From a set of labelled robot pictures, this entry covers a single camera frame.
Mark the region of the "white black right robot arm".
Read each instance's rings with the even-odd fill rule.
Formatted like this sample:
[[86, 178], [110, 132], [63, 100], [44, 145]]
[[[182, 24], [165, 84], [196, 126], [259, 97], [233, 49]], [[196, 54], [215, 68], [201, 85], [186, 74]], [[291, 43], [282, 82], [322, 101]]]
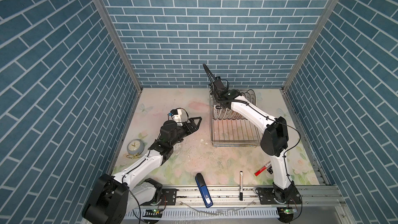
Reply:
[[249, 102], [238, 90], [226, 87], [220, 77], [209, 84], [214, 102], [242, 115], [263, 134], [260, 147], [269, 155], [273, 168], [274, 199], [286, 203], [294, 195], [295, 185], [291, 179], [286, 152], [288, 151], [288, 125], [283, 117], [273, 117]]

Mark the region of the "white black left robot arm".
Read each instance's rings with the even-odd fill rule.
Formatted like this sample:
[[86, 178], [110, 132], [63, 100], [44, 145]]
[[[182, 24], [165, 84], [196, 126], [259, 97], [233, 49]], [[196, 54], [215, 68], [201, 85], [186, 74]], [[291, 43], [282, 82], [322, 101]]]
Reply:
[[125, 214], [143, 203], [158, 203], [162, 184], [147, 175], [163, 165], [173, 154], [174, 146], [195, 133], [202, 117], [186, 122], [167, 120], [148, 151], [134, 164], [114, 175], [99, 177], [85, 203], [82, 217], [92, 224], [119, 224]]

